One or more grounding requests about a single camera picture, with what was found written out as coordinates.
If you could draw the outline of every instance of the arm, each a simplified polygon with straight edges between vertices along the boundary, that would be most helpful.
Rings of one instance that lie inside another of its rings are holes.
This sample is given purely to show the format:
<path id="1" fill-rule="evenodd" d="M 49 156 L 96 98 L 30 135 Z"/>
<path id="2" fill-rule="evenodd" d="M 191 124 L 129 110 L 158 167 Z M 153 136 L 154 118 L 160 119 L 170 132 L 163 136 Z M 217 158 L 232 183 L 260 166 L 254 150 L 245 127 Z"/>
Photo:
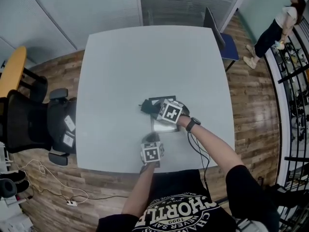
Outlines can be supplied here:
<path id="1" fill-rule="evenodd" d="M 292 32 L 292 29 L 293 29 L 293 26 L 294 26 L 293 20 L 294 19 L 289 14 L 286 16 L 284 24 L 283 24 L 283 28 L 282 28 L 282 35 L 281 35 L 280 42 L 281 41 L 285 42 L 286 38 Z"/>
<path id="2" fill-rule="evenodd" d="M 180 116 L 178 124 L 186 128 L 190 121 L 190 118 Z M 211 133 L 209 130 L 202 126 L 194 125 L 191 129 L 191 133 L 200 141 L 211 158 L 213 158 L 223 170 L 225 175 L 227 175 L 233 167 L 244 165 L 235 151 L 226 142 Z"/>
<path id="3" fill-rule="evenodd" d="M 131 214 L 140 218 L 147 205 L 151 181 L 155 171 L 155 164 L 149 164 L 149 167 L 140 175 L 130 196 L 126 200 L 121 214 Z"/>

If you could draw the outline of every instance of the power strip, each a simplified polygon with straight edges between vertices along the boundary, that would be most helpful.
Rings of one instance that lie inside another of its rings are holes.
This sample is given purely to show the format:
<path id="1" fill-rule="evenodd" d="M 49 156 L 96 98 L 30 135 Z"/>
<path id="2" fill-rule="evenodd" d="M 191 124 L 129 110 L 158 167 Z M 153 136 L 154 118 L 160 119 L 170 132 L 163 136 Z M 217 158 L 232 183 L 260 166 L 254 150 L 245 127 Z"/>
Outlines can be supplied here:
<path id="1" fill-rule="evenodd" d="M 77 202 L 76 201 L 67 201 L 67 205 L 69 205 L 69 206 L 77 206 Z"/>

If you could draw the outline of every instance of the long hair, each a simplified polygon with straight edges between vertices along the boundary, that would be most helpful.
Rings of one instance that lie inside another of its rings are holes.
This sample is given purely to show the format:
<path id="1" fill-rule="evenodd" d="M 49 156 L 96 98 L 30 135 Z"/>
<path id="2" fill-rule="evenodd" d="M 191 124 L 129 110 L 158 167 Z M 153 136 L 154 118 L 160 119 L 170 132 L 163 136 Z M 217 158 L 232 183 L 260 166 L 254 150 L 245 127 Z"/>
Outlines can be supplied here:
<path id="1" fill-rule="evenodd" d="M 304 10 L 305 10 L 305 7 L 306 7 L 306 2 L 305 0 L 297 0 L 298 3 L 292 3 L 291 4 L 291 7 L 294 7 L 296 8 L 297 10 L 297 21 L 295 23 L 295 25 L 298 25 L 302 18 L 303 18 L 303 13 L 304 13 Z"/>

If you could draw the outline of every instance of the black pants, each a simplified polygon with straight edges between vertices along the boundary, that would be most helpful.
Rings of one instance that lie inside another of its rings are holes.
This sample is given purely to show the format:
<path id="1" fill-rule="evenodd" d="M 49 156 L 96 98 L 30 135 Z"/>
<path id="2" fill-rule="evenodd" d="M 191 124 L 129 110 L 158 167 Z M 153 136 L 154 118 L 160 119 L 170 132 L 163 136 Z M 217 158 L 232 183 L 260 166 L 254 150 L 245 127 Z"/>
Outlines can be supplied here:
<path id="1" fill-rule="evenodd" d="M 282 28 L 274 20 L 269 28 L 262 33 L 259 40 L 255 44 L 255 54 L 261 58 L 268 51 L 268 49 L 275 43 L 279 41 L 282 35 Z"/>

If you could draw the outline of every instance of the white label on chair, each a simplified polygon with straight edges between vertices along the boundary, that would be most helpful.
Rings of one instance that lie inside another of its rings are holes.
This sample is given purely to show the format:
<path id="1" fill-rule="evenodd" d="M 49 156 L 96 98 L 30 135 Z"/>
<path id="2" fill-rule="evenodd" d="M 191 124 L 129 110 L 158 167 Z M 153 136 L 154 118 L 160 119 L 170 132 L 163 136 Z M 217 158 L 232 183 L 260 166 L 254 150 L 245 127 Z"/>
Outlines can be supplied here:
<path id="1" fill-rule="evenodd" d="M 63 142 L 64 142 L 66 145 L 72 147 L 72 146 L 73 146 L 74 139 L 71 138 L 70 136 L 68 136 L 67 134 L 64 134 Z"/>
<path id="2" fill-rule="evenodd" d="M 68 126 L 70 131 L 74 131 L 75 130 L 74 122 L 73 122 L 73 120 L 71 119 L 71 117 L 69 115 L 65 117 L 64 122 L 66 123 L 66 125 Z"/>

